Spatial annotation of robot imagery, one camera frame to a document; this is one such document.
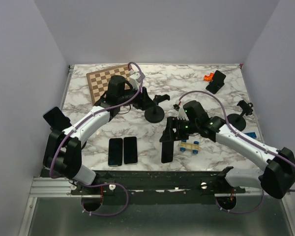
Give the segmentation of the black round-base pole phone stand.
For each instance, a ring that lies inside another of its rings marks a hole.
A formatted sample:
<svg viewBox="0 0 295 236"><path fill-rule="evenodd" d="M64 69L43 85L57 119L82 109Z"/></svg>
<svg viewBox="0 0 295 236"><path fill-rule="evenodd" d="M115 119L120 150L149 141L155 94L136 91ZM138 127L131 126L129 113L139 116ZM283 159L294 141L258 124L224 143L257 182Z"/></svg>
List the black round-base pole phone stand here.
<svg viewBox="0 0 295 236"><path fill-rule="evenodd" d="M145 119L150 123L159 123L163 120L165 113L164 110L158 105L159 103L170 100L170 96L165 95L155 95L153 99L154 105L145 110Z"/></svg>

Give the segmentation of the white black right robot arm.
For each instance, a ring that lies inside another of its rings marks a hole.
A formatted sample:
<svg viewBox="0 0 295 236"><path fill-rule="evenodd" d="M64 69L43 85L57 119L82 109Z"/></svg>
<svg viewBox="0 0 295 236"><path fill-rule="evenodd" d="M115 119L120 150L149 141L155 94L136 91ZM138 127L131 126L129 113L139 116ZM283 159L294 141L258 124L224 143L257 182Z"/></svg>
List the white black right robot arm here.
<svg viewBox="0 0 295 236"><path fill-rule="evenodd" d="M283 198L290 191L295 183L295 157L290 149L270 147L243 134L220 117L209 117L198 101L175 107L178 117L167 118L160 138L163 163L172 161L175 141L187 140L189 135L198 133L231 148L257 166L257 169L250 170L227 167L216 181L219 191L226 193L233 187L253 187L276 199Z"/></svg>

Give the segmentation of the black phone with silver edge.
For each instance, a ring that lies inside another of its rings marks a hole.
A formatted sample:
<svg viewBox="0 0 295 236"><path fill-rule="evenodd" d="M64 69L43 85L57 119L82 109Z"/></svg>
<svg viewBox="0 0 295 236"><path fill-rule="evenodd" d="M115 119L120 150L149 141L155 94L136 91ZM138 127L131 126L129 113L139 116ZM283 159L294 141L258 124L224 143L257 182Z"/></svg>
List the black phone with silver edge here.
<svg viewBox="0 0 295 236"><path fill-rule="evenodd" d="M124 164L137 164L138 163L138 149L136 137L125 137L123 139L123 159Z"/></svg>

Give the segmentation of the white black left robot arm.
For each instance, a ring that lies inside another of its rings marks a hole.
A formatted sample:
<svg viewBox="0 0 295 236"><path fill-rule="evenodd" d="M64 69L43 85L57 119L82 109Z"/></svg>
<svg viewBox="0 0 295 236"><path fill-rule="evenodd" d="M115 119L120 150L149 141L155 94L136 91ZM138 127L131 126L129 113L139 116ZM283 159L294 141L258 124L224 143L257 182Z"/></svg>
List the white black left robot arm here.
<svg viewBox="0 0 295 236"><path fill-rule="evenodd" d="M142 111L151 107L153 101L143 86L144 78L142 72L132 74L128 83L130 88L125 89L126 79L113 76L104 96L75 124L71 124L59 107L53 107L43 115L51 128L43 159L51 178L65 177L80 182L88 194L98 191L96 173L82 163L83 146L91 135L119 113L121 106L130 104Z"/></svg>

